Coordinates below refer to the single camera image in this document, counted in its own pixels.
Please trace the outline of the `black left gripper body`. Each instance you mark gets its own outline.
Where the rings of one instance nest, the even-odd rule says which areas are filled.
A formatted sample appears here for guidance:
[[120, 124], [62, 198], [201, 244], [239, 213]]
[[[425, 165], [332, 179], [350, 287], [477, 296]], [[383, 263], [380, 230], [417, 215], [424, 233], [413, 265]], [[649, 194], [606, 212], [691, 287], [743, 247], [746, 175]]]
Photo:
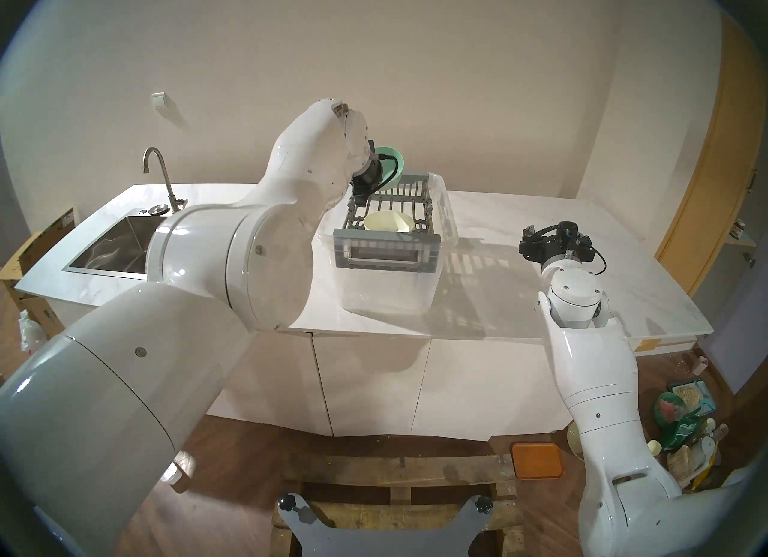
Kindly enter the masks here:
[[378, 156], [369, 157], [369, 163], [362, 171], [354, 175], [351, 180], [352, 199], [355, 205], [367, 205], [383, 182], [382, 161]]

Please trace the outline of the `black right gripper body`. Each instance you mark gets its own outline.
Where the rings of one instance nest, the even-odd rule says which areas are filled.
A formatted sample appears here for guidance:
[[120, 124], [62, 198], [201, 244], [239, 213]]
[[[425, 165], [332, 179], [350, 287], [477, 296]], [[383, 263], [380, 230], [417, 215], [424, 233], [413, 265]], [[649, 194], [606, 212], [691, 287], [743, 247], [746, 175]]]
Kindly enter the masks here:
[[551, 260], [570, 259], [581, 263], [595, 258], [595, 249], [588, 235], [580, 232], [572, 221], [560, 221], [540, 230], [529, 225], [522, 231], [518, 252], [527, 261], [545, 266]]

